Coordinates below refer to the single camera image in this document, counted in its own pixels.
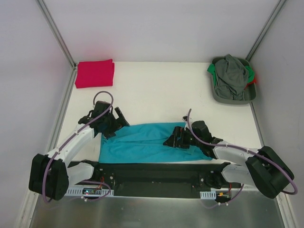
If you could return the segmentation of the teal t-shirt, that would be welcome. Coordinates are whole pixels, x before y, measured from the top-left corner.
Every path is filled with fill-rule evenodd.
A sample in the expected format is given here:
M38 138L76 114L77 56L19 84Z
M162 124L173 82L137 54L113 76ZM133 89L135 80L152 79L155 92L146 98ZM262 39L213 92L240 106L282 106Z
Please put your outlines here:
M174 127L183 122L144 123L123 127L116 136L101 138L100 163L165 163L212 160L195 146L189 149L172 148L163 143Z

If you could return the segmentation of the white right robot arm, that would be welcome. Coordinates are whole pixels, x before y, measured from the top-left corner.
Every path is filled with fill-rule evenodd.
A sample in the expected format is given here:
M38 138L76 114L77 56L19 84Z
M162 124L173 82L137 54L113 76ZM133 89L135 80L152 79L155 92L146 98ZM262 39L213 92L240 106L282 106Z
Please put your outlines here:
M256 187L270 199L281 192L298 193L293 172L271 147L253 150L230 144L213 136L204 121L191 122L189 114L183 120L185 126L175 126L161 147L188 150L193 146L209 158L223 160L204 177L208 187L221 189L229 183L240 183Z

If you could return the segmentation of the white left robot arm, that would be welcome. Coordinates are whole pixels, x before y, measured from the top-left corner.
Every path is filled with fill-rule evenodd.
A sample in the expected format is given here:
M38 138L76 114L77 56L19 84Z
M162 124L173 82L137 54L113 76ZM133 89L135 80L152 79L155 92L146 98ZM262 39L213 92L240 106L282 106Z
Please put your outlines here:
M127 124L119 107L113 108L111 103L97 101L93 110L79 119L63 143L47 154L38 153L33 158L29 190L41 194L44 202L49 203L62 199L68 188L78 183L102 184L96 162L85 160L74 166L70 163L97 135L113 137Z

